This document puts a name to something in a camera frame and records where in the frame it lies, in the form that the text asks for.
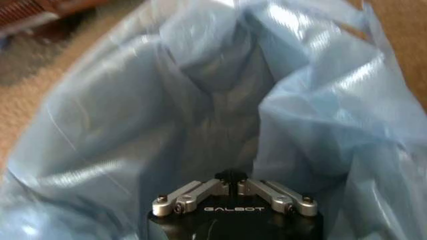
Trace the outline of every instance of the beige carpet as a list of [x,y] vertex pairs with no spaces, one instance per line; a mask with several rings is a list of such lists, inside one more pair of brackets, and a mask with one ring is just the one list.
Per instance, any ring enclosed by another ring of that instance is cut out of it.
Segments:
[[[40,46],[18,38],[0,54],[0,163],[7,159],[47,91],[89,47],[142,1],[117,0],[101,7],[69,41]],[[427,0],[373,0],[371,3],[407,85],[427,109]]]

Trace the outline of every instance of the screw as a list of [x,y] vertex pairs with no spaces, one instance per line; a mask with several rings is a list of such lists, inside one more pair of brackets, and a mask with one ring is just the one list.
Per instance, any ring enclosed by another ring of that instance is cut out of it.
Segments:
[[297,212],[297,210],[295,210],[294,204],[287,204],[285,206],[285,215],[293,216],[295,214],[295,212]]
[[302,197],[302,201],[306,202],[306,203],[310,203],[310,204],[314,203],[314,199],[310,196],[303,196]]
[[178,203],[174,207],[174,212],[178,214],[178,215],[182,215],[185,213],[185,207],[181,203]]
[[159,195],[158,196],[158,203],[163,204],[169,201],[169,195]]

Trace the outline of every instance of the plastic bag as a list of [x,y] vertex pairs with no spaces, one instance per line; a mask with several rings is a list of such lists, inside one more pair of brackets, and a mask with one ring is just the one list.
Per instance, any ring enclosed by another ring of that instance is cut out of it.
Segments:
[[238,168],[315,195],[329,239],[426,239],[427,118],[371,6],[170,5],[137,9],[47,97],[0,238],[145,239],[157,195]]

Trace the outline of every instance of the wooden furniture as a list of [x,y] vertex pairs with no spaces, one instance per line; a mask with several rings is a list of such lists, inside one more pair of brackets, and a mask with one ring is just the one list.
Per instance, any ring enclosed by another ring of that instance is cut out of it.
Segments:
[[0,38],[44,25],[109,0],[0,0]]

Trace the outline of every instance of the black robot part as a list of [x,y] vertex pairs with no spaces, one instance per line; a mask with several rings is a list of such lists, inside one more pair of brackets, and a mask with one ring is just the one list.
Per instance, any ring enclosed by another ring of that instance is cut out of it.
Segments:
[[[251,188],[255,189],[258,185],[265,188],[265,183],[266,189],[258,194],[251,193]],[[182,192],[181,188],[174,192],[175,195],[171,193],[162,196],[154,201],[154,211],[149,214],[149,239],[323,239],[323,217],[318,213],[317,201],[311,197],[294,195],[290,198],[293,202],[287,204],[289,196],[281,198],[283,195],[274,195],[283,194],[277,183],[265,183],[249,179],[242,172],[227,170],[218,173],[215,179],[205,184],[195,181]],[[263,195],[266,192],[273,196],[270,199]]]

